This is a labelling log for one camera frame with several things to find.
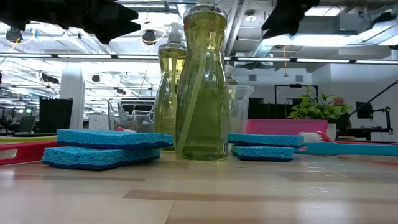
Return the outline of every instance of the desk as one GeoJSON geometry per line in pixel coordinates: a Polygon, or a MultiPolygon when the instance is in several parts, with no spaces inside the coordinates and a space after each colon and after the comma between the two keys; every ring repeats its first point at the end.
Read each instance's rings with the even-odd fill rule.
{"type": "Polygon", "coordinates": [[[338,136],[355,136],[356,138],[366,138],[371,140],[371,133],[389,133],[387,128],[351,128],[347,132],[337,133],[338,136]]]}
{"type": "Polygon", "coordinates": [[[160,160],[103,172],[0,167],[4,224],[395,224],[398,166],[295,155],[291,162],[160,160]]]}

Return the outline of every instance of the wire basket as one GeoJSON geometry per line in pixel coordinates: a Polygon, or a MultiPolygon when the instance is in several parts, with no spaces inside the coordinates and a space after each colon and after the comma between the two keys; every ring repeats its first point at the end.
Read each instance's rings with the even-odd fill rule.
{"type": "Polygon", "coordinates": [[[154,132],[153,100],[108,100],[109,129],[130,129],[137,133],[154,132]]]}

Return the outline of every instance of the blue brush handle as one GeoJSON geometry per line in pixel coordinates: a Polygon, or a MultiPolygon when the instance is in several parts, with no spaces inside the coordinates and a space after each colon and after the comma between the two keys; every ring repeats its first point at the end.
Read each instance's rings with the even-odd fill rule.
{"type": "Polygon", "coordinates": [[[335,142],[306,143],[308,149],[295,149],[294,153],[311,155],[370,155],[370,156],[398,156],[398,145],[375,144],[341,144],[335,142]]]}

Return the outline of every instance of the white bristles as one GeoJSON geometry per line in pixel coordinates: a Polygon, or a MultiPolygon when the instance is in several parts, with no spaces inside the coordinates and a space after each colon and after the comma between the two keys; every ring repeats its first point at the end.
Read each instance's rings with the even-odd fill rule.
{"type": "Polygon", "coordinates": [[[299,135],[304,136],[305,143],[318,143],[318,142],[325,142],[322,136],[318,133],[304,133],[301,132],[299,135]]]}

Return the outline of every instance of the green plant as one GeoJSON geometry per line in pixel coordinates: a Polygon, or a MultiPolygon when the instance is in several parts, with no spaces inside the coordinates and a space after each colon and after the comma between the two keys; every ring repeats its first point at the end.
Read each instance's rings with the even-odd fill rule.
{"type": "Polygon", "coordinates": [[[333,123],[339,119],[342,115],[348,112],[350,108],[346,103],[339,106],[334,106],[331,98],[336,97],[335,95],[326,96],[321,94],[318,98],[307,86],[307,94],[301,95],[300,98],[303,99],[299,105],[294,106],[293,112],[290,113],[289,118],[293,119],[325,119],[329,123],[333,123]]]}

